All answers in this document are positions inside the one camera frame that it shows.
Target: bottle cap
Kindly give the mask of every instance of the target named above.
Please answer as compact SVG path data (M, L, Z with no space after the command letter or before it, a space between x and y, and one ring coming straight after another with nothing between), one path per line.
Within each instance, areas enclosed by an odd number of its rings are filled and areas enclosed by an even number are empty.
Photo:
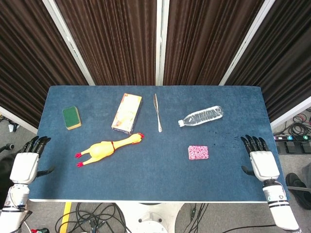
M185 126L185 123L184 123L184 121L183 121L183 120L179 120L179 121L178 121L178 124L179 124L179 126L180 126L180 127Z

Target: green sponge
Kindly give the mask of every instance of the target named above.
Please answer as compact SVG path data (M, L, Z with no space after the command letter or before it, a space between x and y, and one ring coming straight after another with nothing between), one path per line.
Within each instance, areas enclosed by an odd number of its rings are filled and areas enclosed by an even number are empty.
M66 108L63 110L65 125L68 130L72 130L80 127L81 120L79 117L78 109L76 106L72 106L70 108Z

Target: water bottle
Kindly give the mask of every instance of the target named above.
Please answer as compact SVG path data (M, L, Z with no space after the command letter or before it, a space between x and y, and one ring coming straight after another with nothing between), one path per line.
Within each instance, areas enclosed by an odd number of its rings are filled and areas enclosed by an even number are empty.
M214 106L207 109L203 109L194 113L189 114L183 120L179 120L178 124L180 127L185 125L195 126L200 125L208 121L216 120L223 117L223 110L220 106Z

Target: butter knife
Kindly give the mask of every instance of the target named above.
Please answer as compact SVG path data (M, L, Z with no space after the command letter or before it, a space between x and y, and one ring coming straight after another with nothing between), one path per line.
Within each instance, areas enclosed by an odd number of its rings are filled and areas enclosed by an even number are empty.
M159 132L162 132L162 126L161 126L161 122L160 122L159 108L158 108L158 106L157 106L156 94L154 94L154 106L155 106L155 111L156 111L156 114L157 114L158 129L159 129Z

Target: power strip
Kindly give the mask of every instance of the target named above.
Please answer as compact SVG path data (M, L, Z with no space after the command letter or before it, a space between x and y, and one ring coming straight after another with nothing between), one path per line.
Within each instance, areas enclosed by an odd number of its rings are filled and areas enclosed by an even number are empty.
M279 154L311 154L310 136L275 136Z

